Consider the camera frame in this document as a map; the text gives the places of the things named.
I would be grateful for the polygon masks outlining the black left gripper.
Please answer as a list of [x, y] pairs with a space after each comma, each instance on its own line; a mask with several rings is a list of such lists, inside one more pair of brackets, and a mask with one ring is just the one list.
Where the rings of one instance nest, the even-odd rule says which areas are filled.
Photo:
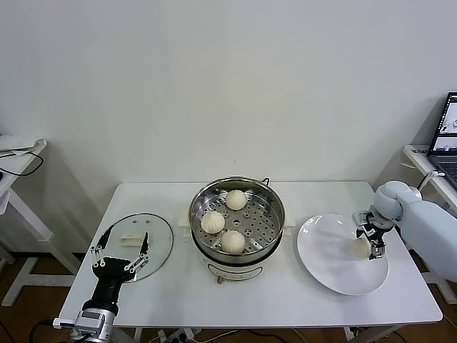
[[84, 309], [104, 309], [118, 313], [117, 303], [122, 284], [131, 281], [133, 274], [149, 262], [149, 233], [144, 234], [139, 255], [131, 263], [125, 259], [112, 257], [104, 259], [103, 250], [106, 248], [110, 234], [110, 231], [104, 232], [98, 243], [91, 247], [92, 271], [98, 281], [92, 297], [84, 303]]

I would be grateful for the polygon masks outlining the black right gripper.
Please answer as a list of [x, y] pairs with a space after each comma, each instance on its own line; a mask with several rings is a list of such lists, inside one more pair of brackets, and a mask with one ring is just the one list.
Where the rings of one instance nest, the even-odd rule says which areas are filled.
[[360, 238], [364, 235], [370, 244], [369, 259], [380, 259], [385, 254], [386, 244], [383, 240], [384, 234], [391, 231], [391, 228], [382, 229], [372, 224], [365, 223], [356, 230], [356, 237]]

